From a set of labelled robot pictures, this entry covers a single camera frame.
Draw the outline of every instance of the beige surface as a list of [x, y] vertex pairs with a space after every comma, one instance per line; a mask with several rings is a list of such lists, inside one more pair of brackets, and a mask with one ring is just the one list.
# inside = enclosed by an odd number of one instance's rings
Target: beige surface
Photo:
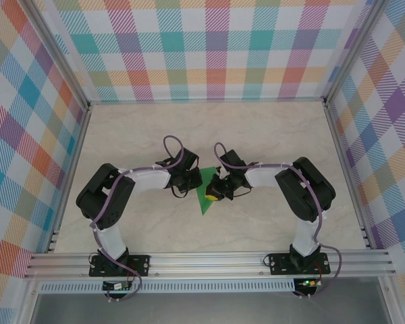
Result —
[[[96, 250], [89, 221], [75, 205], [78, 193], [103, 163], [135, 168], [165, 159], [167, 134], [198, 154], [200, 167], [218, 166], [217, 141], [247, 163], [308, 157], [337, 192], [320, 241], [365, 247], [321, 103], [174, 103], [94, 106], [55, 252]], [[173, 140], [168, 144], [178, 152]], [[120, 219], [121, 235], [134, 252], [286, 250], [295, 225], [279, 188], [214, 202], [204, 215], [195, 190], [185, 199], [152, 190], [133, 194]]]

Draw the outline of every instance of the yellow object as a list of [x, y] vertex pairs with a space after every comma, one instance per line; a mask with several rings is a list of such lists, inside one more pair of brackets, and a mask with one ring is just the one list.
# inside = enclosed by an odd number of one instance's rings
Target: yellow object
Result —
[[206, 194], [205, 198], [209, 200], [218, 200], [215, 196], [212, 196], [211, 194]]

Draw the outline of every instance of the green paper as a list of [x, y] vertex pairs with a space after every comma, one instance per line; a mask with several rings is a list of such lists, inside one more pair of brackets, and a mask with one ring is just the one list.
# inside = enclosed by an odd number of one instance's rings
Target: green paper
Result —
[[213, 202], [213, 200], [205, 198], [205, 188], [207, 188], [209, 185], [211, 179], [213, 178], [213, 174], [216, 173], [216, 167], [206, 167], [204, 169], [200, 169], [200, 172], [202, 177], [202, 185], [196, 189], [196, 193], [198, 194], [198, 200], [200, 201], [201, 213], [204, 215]]

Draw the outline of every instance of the purple cable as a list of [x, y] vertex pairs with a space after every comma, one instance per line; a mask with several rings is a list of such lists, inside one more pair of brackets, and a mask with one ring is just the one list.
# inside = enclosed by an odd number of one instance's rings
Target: purple cable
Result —
[[[141, 278], [141, 276], [138, 274], [138, 272], [136, 272], [135, 270], [133, 270], [133, 269], [131, 269], [131, 268], [125, 266], [124, 264], [118, 262], [118, 261], [115, 260], [111, 255], [109, 255], [107, 251], [105, 251], [105, 249], [103, 248], [103, 246], [102, 246], [102, 244], [101, 244], [101, 241], [99, 240], [99, 236], [98, 236], [98, 233], [97, 233], [96, 223], [102, 218], [103, 213], [104, 213], [105, 210], [107, 209], [108, 204], [109, 204], [109, 202], [111, 201], [111, 197], [113, 196], [115, 187], [117, 187], [117, 184], [119, 183], [120, 179], [122, 179], [126, 174], [129, 174], [131, 171], [132, 171], [132, 172], [135, 172], [135, 171], [142, 171], [142, 170], [168, 170], [168, 169], [171, 169], [172, 167], [175, 167], [178, 163], [180, 163], [180, 162], [182, 161], [183, 155], [184, 155], [184, 147], [183, 147], [182, 141], [181, 141], [179, 138], [177, 138], [177, 137], [175, 137], [175, 136], [173, 136], [173, 135], [167, 135], [167, 136], [165, 136], [165, 137], [163, 138], [163, 147], [165, 147], [165, 150], [167, 151], [167, 153], [168, 153], [168, 155], [169, 155], [170, 157], [172, 157], [172, 155], [171, 155], [171, 153], [169, 152], [169, 150], [168, 150], [168, 148], [167, 148], [167, 143], [166, 143], [167, 138], [173, 138], [173, 139], [177, 140], [178, 143], [180, 144], [180, 157], [178, 158], [178, 160], [177, 160], [175, 163], [173, 163], [173, 164], [171, 164], [171, 165], [168, 165], [168, 166], [166, 166], [166, 167], [137, 167], [136, 169], [127, 170], [127, 171], [121, 173], [121, 174], [117, 177], [117, 179], [115, 179], [115, 181], [114, 181], [114, 183], [113, 183], [113, 185], [112, 185], [112, 187], [111, 187], [111, 189], [110, 189], [110, 191], [109, 191], [109, 193], [108, 193], [108, 197], [107, 197], [107, 199], [105, 200], [105, 203], [104, 203], [103, 206], [102, 206], [101, 211], [100, 211], [99, 214], [96, 216], [96, 218], [93, 219], [93, 221], [90, 223], [90, 227], [93, 229], [94, 240], [96, 241], [96, 243], [97, 243], [98, 247], [100, 248], [101, 252], [103, 253], [103, 255], [105, 255], [105, 256], [107, 257], [107, 259], [110, 260], [112, 263], [115, 263], [115, 264], [118, 265], [119, 267], [122, 267], [123, 269], [129, 271], [130, 273], [132, 273], [133, 275], [135, 275], [136, 277], [138, 277], [138, 280], [139, 280], [139, 282], [140, 282], [140, 283], [138, 284], [138, 287], [136, 288], [136, 290], [135, 290], [134, 292], [127, 294], [127, 295], [124, 296], [123, 298], [120, 298], [120, 299], [117, 298], [117, 299], [115, 299], [116, 302], [121, 302], [121, 301], [123, 301], [123, 300], [126, 300], [126, 299], [129, 299], [129, 298], [133, 297], [133, 296], [141, 289], [141, 287], [142, 287], [142, 278]], [[109, 300], [112, 299], [112, 297], [110, 297], [110, 295], [109, 295], [109, 291], [107, 292], [107, 297], [108, 297]]]
[[335, 272], [335, 275], [333, 276], [333, 279], [325, 286], [324, 289], [320, 290], [319, 292], [316, 292], [313, 296], [316, 296], [317, 294], [320, 294], [321, 292], [324, 292], [328, 287], [331, 286], [333, 281], [335, 281], [336, 278], [339, 276], [340, 269], [342, 268], [342, 254], [340, 253], [340, 251], [337, 248], [335, 248], [333, 246], [324, 245], [324, 244], [318, 242], [318, 233], [321, 230], [321, 227], [323, 226], [323, 211], [321, 210], [321, 205], [319, 204], [317, 195], [313, 191], [313, 189], [312, 189], [311, 185], [309, 184], [308, 180], [302, 175], [302, 172], [300, 170], [297, 170], [292, 165], [284, 164], [284, 163], [246, 165], [244, 167], [236, 167], [234, 165], [230, 165], [230, 164], [226, 163], [225, 161], [222, 161], [220, 156], [217, 154], [216, 148], [217, 148], [218, 145], [222, 146], [223, 151], [225, 153], [227, 152], [227, 149], [225, 148], [225, 145], [223, 145], [220, 142], [217, 142], [215, 144], [215, 146], [214, 146], [215, 156], [222, 163], [222, 165], [224, 165], [226, 167], [229, 167], [231, 169], [258, 169], [260, 167], [285, 167], [285, 168], [288, 168], [288, 169], [292, 170], [293, 172], [295, 172], [297, 174], [297, 176], [303, 181], [304, 185], [306, 186], [306, 188], [308, 189], [310, 195], [312, 196], [312, 198], [313, 198], [313, 200], [315, 202], [315, 205], [317, 206], [317, 210], [318, 210], [318, 220], [319, 220], [319, 222], [318, 222], [317, 229], [315, 230], [313, 240], [315, 241], [315, 243], [322, 246], [323, 248], [328, 248], [328, 249], [336, 251], [337, 255], [339, 256], [339, 266], [337, 267], [337, 270]]

